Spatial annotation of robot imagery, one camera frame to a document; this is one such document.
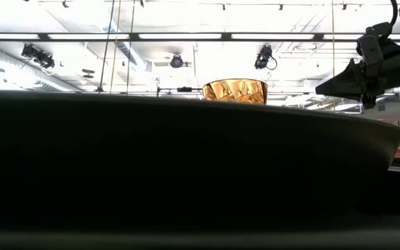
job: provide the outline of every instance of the white ceiling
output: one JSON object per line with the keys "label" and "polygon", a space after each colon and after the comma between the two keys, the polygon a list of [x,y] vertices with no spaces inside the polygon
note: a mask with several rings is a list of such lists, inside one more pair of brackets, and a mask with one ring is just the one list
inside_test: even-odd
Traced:
{"label": "white ceiling", "polygon": [[[389,22],[392,8],[388,0],[145,0],[120,2],[114,7],[121,32],[357,32],[367,26]],[[279,10],[279,3],[284,3]],[[112,1],[0,0],[0,32],[89,33],[102,32],[108,24]],[[400,19],[394,28],[400,33]],[[101,82],[105,42],[34,42],[37,48],[52,53],[56,60],[54,77],[85,91]],[[355,43],[271,42],[278,67],[274,71],[254,69],[256,55],[264,42],[133,42],[132,47],[155,63],[152,72],[128,70],[127,57],[108,43],[103,75],[105,90],[113,92],[155,91],[161,87],[201,87],[221,78],[255,78],[267,81],[272,92],[308,92],[331,74],[341,72],[350,58],[358,58]],[[23,42],[0,42],[0,51],[21,61]],[[173,54],[181,54],[189,67],[172,69]],[[82,85],[83,68],[96,73]]]}

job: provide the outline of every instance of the ceiling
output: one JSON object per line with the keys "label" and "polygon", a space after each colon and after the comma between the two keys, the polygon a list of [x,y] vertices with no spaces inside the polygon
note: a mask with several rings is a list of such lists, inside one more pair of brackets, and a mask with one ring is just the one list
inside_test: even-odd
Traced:
{"label": "ceiling", "polygon": [[[112,1],[67,0],[68,8],[62,2],[0,0],[0,33],[106,32],[103,28],[110,23]],[[119,24],[117,30],[123,33],[363,33],[368,26],[389,22],[392,7],[388,0],[144,0],[143,6],[138,0],[135,5],[131,0],[116,0],[112,15],[113,26]],[[400,34],[400,19],[393,32]],[[0,41],[0,60],[13,65],[27,63],[29,69],[39,70],[36,63],[21,56],[24,43],[53,54],[56,66],[44,74],[86,92],[93,92],[100,83],[107,92],[155,92],[157,85],[200,88],[223,78],[258,79],[269,84],[270,92],[314,92],[323,79],[341,72],[350,58],[359,59],[355,42],[199,40],[127,44],[137,57],[152,66],[146,70],[133,67],[113,42],[108,42],[106,48],[106,42]],[[278,63],[275,70],[254,68],[256,55],[264,44],[271,45],[274,51]],[[187,67],[171,68],[169,62],[174,54],[180,54],[188,62]],[[94,78],[83,78],[82,69],[94,70]],[[288,98],[292,97],[286,95],[271,103],[285,105]]]}

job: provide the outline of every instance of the security camera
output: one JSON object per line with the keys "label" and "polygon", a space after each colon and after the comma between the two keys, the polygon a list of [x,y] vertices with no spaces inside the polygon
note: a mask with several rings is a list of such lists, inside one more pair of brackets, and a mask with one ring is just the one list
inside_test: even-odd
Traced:
{"label": "security camera", "polygon": [[179,67],[183,66],[183,60],[181,59],[180,55],[174,55],[174,57],[171,60],[171,67],[177,69]]}

